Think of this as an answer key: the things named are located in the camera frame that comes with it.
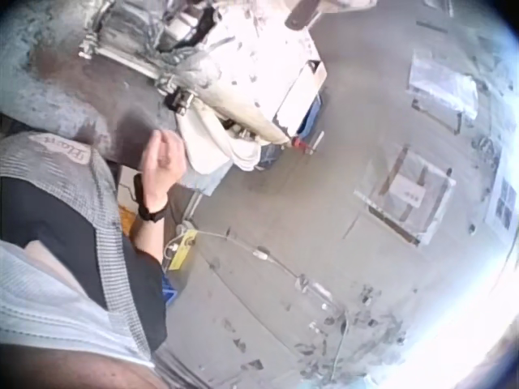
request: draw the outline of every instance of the hand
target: hand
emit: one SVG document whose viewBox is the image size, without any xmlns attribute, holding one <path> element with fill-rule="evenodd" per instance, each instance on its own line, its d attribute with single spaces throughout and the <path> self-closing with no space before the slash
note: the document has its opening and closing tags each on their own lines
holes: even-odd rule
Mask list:
<svg viewBox="0 0 519 389">
<path fill-rule="evenodd" d="M 168 203 L 168 191 L 186 172 L 184 142 L 173 131 L 154 130 L 142 159 L 144 205 L 155 213 Z"/>
</svg>

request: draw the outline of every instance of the black shirt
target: black shirt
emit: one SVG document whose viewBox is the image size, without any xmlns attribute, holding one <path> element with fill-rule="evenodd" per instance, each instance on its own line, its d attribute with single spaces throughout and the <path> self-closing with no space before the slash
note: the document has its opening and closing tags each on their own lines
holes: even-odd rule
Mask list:
<svg viewBox="0 0 519 389">
<path fill-rule="evenodd" d="M 40 241 L 86 294 L 106 309 L 95 229 L 59 199 L 29 182 L 0 178 L 0 239 L 22 248 Z M 124 235 L 121 239 L 131 294 L 149 347 L 155 351 L 166 337 L 161 265 L 150 255 L 136 251 Z"/>
</svg>

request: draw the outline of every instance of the label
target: label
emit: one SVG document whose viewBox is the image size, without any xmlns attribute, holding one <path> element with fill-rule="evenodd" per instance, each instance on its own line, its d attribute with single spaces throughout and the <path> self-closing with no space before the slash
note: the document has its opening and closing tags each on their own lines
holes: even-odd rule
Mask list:
<svg viewBox="0 0 519 389">
<path fill-rule="evenodd" d="M 30 140 L 42 144 L 50 152 L 67 156 L 72 162 L 86 165 L 90 161 L 92 150 L 89 146 L 62 138 L 54 134 L 38 134 L 29 136 Z"/>
<path fill-rule="evenodd" d="M 397 174 L 389 187 L 389 192 L 415 208 L 420 208 L 423 196 L 425 196 L 425 188 L 423 186 L 412 182 L 401 174 Z"/>
</svg>

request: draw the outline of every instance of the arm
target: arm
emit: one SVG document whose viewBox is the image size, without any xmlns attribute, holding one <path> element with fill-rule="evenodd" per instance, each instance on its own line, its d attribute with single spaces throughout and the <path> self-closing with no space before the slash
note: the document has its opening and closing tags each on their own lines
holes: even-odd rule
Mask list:
<svg viewBox="0 0 519 389">
<path fill-rule="evenodd" d="M 182 140 L 172 131 L 153 131 L 142 161 L 144 206 L 150 213 L 168 204 L 168 191 L 186 171 Z M 144 221 L 139 216 L 131 226 L 130 239 L 136 249 L 162 263 L 164 219 Z"/>
</svg>

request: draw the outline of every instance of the concrete floor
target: concrete floor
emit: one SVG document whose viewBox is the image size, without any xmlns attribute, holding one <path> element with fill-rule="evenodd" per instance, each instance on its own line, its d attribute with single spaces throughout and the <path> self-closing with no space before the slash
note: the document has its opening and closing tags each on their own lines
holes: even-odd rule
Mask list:
<svg viewBox="0 0 519 389">
<path fill-rule="evenodd" d="M 411 109 L 406 91 L 417 48 L 474 71 L 453 42 L 451 22 L 411 0 L 324 17 L 312 30 L 328 69 L 319 151 L 286 151 L 266 172 L 231 170 L 195 214 L 200 229 L 231 228 L 345 307 L 349 327 L 334 373 L 341 387 L 365 373 L 383 380 L 478 281 L 495 280 L 508 253 L 483 223 L 488 182 L 474 169 L 470 139 Z M 493 28 L 487 25 L 489 35 Z M 456 191 L 428 246 L 402 240 L 354 196 L 381 139 L 411 143 L 442 169 L 453 168 Z M 471 223 L 477 237 L 467 233 Z M 295 388 L 330 375 L 341 323 L 327 321 L 330 307 L 300 293 L 293 276 L 213 237 L 199 237 L 188 261 L 189 281 L 168 312 L 163 358 L 174 354 L 208 387 L 222 389 Z"/>
</svg>

